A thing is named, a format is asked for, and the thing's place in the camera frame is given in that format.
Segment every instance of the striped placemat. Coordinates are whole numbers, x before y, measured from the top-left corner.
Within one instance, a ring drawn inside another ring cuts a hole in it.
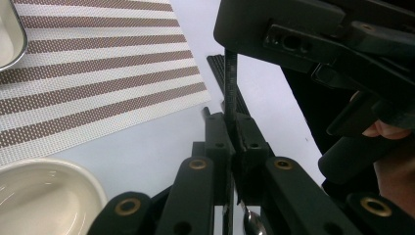
[[[14,0],[28,37],[0,72],[0,165],[209,100],[168,0]]]

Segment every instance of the white table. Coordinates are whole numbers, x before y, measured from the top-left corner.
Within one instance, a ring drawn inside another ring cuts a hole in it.
[[[211,101],[154,119],[100,139],[62,151],[54,157],[90,170],[109,199],[136,191],[155,196],[171,185],[181,162],[189,158],[194,141],[205,140],[201,110],[220,112],[223,96],[206,57],[223,54],[213,39],[219,0],[170,0],[211,95]],[[239,56],[238,85],[251,115],[276,155],[292,158],[317,182],[320,153],[296,100],[278,66]],[[220,233],[221,210],[217,209]],[[236,210],[234,234],[242,234]]]

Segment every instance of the metal spoon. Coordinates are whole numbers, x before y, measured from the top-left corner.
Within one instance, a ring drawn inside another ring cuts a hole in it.
[[[245,235],[267,235],[259,214],[248,210],[243,201],[241,201],[241,207],[244,211]]]

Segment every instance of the metal container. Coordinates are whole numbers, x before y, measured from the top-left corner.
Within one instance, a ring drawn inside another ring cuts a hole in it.
[[[16,63],[27,47],[27,36],[12,0],[0,0],[0,71]]]

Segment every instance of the white plate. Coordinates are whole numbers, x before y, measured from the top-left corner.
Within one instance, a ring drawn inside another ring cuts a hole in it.
[[[0,167],[1,235],[82,235],[107,202],[86,169],[45,158]]]

